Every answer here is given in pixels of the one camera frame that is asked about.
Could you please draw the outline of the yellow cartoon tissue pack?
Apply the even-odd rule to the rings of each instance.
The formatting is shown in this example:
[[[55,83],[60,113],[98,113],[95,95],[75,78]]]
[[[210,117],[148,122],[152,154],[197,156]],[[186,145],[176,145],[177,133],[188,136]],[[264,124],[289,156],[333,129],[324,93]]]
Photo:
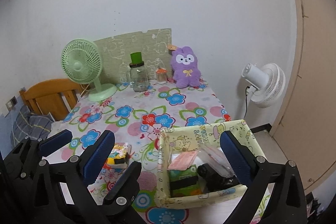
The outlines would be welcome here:
[[[104,166],[113,169],[126,169],[129,165],[131,145],[128,142],[116,143]]]

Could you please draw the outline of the black plastic bag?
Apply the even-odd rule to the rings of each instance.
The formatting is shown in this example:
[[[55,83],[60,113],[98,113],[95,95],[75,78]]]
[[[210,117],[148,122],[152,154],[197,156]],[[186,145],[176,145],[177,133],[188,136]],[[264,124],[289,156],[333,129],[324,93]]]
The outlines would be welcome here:
[[[226,190],[239,184],[236,176],[229,178],[223,177],[207,163],[198,166],[197,173],[203,180],[205,180],[207,192]]]

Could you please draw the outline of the green tissue pack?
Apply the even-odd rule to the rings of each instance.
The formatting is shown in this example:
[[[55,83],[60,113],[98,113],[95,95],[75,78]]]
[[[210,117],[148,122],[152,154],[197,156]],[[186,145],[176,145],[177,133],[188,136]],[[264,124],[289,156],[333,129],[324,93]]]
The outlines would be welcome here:
[[[195,164],[187,170],[169,170],[168,174],[172,197],[196,196],[203,193]]]

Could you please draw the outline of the pink tissue pack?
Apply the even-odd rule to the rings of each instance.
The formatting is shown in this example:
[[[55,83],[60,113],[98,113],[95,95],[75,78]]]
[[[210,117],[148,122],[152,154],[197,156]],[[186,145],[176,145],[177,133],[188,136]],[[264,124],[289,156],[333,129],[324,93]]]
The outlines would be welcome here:
[[[170,165],[168,166],[168,170],[187,170],[190,168],[190,166],[192,166],[197,155],[198,151],[186,151],[180,153],[171,161]]]

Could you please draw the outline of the clear plastic bag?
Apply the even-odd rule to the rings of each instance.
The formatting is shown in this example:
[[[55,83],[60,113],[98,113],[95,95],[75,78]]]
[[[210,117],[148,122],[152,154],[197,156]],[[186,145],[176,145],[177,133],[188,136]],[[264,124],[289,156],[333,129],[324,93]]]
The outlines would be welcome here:
[[[202,143],[199,147],[198,158],[202,162],[209,164],[210,167],[223,177],[229,178],[235,175],[226,156],[219,148]]]

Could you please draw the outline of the grey plaid pillow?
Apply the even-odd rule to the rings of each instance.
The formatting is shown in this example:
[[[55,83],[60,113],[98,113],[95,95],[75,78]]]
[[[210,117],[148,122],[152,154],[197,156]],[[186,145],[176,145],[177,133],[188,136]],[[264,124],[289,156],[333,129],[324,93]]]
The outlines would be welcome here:
[[[14,145],[27,136],[32,140],[45,140],[51,132],[54,121],[51,114],[35,114],[26,105],[22,106],[13,125],[12,140]]]

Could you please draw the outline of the floral tablecloth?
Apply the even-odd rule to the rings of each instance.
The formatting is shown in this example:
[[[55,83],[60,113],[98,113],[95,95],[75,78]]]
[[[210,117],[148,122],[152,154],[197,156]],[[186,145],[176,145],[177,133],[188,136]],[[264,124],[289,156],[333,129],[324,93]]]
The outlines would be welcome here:
[[[205,81],[196,88],[179,89],[169,82],[151,83],[136,93],[127,84],[117,87],[114,96],[99,102],[81,99],[52,132],[72,132],[71,142],[47,158],[64,162],[80,155],[105,130],[116,142],[130,147],[130,159],[142,164],[139,194],[133,207],[147,223],[223,223],[245,192],[238,185],[213,193],[200,192],[191,198],[170,198],[169,181],[162,158],[197,148],[207,142],[219,145],[225,130],[255,155],[262,150],[247,123],[233,121]]]

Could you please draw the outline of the green desk fan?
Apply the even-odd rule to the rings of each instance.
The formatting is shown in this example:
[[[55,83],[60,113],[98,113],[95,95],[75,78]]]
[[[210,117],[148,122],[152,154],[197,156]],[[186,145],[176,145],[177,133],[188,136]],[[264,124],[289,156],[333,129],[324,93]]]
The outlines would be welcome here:
[[[84,39],[70,41],[62,50],[61,66],[67,77],[77,84],[93,84],[88,93],[91,102],[105,100],[117,91],[114,84],[100,83],[103,64],[95,43]]]

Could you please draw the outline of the yellow cartoon fabric storage box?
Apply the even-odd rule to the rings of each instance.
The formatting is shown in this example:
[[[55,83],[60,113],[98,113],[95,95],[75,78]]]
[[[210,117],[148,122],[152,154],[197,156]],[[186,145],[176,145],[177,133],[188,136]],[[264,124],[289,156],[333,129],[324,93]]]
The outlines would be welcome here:
[[[168,209],[190,209],[233,200],[245,193],[247,187],[242,184],[231,186],[226,190],[207,193],[206,182],[201,180],[202,194],[193,196],[187,194],[183,197],[172,196],[168,167],[180,153],[196,151],[198,154],[193,162],[194,165],[215,165],[213,169],[226,177],[234,174],[220,148],[220,136],[226,130],[231,131],[239,143],[248,147],[254,156],[264,156],[255,136],[243,119],[161,130],[157,165],[157,192],[155,194],[157,206]]]

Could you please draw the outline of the glass mason jar mug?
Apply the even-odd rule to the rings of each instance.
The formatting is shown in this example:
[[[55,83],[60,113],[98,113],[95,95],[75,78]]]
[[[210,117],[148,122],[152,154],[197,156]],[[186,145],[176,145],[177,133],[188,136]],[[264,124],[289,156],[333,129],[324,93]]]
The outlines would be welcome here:
[[[145,92],[149,87],[149,79],[144,62],[139,64],[129,64],[127,80],[135,92]]]

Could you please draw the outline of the white standing fan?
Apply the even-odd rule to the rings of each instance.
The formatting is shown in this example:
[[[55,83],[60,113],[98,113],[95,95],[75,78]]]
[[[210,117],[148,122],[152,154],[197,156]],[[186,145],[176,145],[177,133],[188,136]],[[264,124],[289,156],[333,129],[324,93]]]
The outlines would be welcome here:
[[[246,118],[250,105],[265,109],[275,104],[282,96],[285,85],[285,73],[277,64],[268,63],[259,68],[248,63],[241,72],[237,86],[241,105],[236,118]]]

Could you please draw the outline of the green cup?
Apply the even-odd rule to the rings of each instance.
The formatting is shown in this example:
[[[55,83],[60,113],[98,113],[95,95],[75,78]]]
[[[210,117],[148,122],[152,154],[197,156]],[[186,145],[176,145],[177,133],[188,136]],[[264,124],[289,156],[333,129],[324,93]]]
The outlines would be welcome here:
[[[131,63],[137,65],[143,62],[141,52],[134,52],[130,54]]]

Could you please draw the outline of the cotton swab jar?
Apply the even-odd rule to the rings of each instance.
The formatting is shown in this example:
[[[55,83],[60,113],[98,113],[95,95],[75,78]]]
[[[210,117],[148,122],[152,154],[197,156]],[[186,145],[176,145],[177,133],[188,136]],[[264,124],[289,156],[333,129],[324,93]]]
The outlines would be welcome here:
[[[157,83],[164,84],[167,82],[167,70],[164,68],[158,68],[156,70]]]

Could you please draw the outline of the purple plush bunny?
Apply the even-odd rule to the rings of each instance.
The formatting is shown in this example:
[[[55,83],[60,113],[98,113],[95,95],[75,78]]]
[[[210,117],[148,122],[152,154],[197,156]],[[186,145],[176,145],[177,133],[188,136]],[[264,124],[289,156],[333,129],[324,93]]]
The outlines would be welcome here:
[[[195,88],[200,85],[201,71],[198,69],[198,59],[190,47],[185,46],[173,51],[170,65],[177,88]]]

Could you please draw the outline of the wall power outlet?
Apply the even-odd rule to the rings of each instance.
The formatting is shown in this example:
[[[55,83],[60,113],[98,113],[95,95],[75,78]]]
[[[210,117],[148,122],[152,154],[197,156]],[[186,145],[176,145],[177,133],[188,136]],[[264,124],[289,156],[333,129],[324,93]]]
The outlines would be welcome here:
[[[17,104],[17,99],[16,99],[15,96],[13,96],[13,97],[6,103],[6,107],[8,108],[8,110],[11,110],[16,104]]]

